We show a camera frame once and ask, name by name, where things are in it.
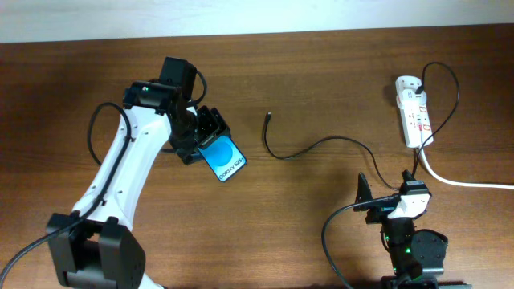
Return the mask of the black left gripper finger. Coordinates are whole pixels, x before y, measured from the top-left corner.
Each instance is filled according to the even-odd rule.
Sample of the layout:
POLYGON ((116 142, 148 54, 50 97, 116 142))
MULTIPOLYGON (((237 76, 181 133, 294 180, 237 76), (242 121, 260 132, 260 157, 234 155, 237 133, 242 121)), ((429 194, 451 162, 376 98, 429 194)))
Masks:
POLYGON ((219 131, 219 122, 214 113, 207 107, 202 106, 198 113, 198 144, 208 145, 219 131))
POLYGON ((231 137, 230 127, 228 126, 228 124, 224 120, 224 118, 222 117, 219 110, 217 108, 212 108, 210 111, 213 114, 216 121, 218 122, 218 129, 214 135, 216 137, 220 137, 220 136, 231 137))

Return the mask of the blue Galaxy smartphone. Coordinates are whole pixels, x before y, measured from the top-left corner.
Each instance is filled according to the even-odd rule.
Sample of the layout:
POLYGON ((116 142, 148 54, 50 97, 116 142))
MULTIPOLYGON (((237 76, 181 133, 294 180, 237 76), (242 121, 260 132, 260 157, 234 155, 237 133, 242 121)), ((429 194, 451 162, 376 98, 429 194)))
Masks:
POLYGON ((219 137, 199 152, 220 182, 230 180, 247 164, 245 156, 228 136, 219 137))

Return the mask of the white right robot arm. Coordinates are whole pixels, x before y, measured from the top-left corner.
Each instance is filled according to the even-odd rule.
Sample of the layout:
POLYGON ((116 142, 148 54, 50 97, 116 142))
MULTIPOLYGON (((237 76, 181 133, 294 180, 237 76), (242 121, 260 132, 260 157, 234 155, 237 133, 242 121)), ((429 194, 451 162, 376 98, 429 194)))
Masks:
POLYGON ((365 211, 365 222, 381 226, 381 241, 389 253, 393 276, 381 278, 383 288, 471 288, 463 282, 440 283, 444 273, 448 238, 434 230, 416 229, 414 221, 423 216, 432 197, 423 181, 409 171, 402 173, 397 193, 374 198, 365 175, 358 175, 355 211, 365 211))

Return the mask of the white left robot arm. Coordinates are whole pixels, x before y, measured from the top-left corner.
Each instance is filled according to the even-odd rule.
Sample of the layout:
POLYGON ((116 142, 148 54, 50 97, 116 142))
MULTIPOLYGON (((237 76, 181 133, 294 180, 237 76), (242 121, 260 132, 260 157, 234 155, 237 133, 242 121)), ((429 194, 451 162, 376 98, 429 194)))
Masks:
POLYGON ((57 279, 70 288, 158 288, 133 236, 133 219, 157 155, 169 142, 185 165, 205 161, 220 182, 246 163, 217 109, 190 98, 190 81, 137 81, 124 94, 116 136, 70 214, 53 214, 48 244, 57 279))

